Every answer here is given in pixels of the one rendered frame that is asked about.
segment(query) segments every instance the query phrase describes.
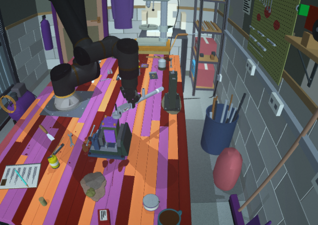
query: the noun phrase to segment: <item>red sack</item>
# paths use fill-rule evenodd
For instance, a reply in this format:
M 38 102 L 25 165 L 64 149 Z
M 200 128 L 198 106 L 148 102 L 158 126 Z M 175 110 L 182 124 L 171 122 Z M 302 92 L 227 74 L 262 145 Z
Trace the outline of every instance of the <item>red sack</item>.
M 213 170 L 214 184 L 224 191 L 233 189 L 239 179 L 242 163 L 242 156 L 237 149 L 225 148 Z

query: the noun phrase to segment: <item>fire extinguisher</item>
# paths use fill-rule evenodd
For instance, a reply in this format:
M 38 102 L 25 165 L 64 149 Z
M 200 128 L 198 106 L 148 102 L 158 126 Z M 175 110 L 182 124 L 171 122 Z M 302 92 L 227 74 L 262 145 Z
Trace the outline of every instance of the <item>fire extinguisher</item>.
M 49 21 L 47 19 L 45 19 L 45 15 L 42 16 L 41 31 L 42 31 L 44 49 L 45 50 L 52 50 L 53 49 L 53 41 L 52 41 L 51 27 L 50 27 Z

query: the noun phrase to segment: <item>wooden door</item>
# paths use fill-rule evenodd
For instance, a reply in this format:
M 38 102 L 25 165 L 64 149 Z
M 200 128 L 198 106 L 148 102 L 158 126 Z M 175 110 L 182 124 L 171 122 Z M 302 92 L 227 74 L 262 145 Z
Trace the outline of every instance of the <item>wooden door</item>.
M 93 42 L 104 38 L 101 0 L 84 0 L 88 35 Z M 63 61 L 67 63 L 73 57 L 73 45 L 57 15 Z

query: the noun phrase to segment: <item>paper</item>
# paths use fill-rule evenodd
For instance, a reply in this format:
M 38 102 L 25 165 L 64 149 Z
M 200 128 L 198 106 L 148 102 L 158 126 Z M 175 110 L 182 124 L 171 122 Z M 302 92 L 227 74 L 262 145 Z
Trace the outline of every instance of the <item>paper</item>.
M 29 188 L 38 187 L 40 168 L 41 163 L 7 165 L 2 176 L 0 189 L 28 188 L 14 171 L 15 169 L 27 183 Z

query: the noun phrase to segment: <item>floor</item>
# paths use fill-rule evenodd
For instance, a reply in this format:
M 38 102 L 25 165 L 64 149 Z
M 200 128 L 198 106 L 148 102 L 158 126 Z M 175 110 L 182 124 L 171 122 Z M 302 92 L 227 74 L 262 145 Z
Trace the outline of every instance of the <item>floor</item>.
M 50 82 L 48 75 L 33 91 L 38 96 Z M 197 90 L 192 96 L 191 79 L 185 77 L 184 106 L 187 128 L 190 196 L 192 225 L 233 225 L 229 197 L 237 194 L 242 205 L 245 198 L 240 179 L 230 191 L 218 189 L 213 182 L 213 169 L 217 155 L 210 155 L 201 148 L 201 135 L 203 131 L 206 108 L 212 104 L 211 91 Z M 0 131 L 0 143 L 6 134 L 13 128 L 12 119 Z M 245 224 L 249 222 L 247 210 L 242 211 Z

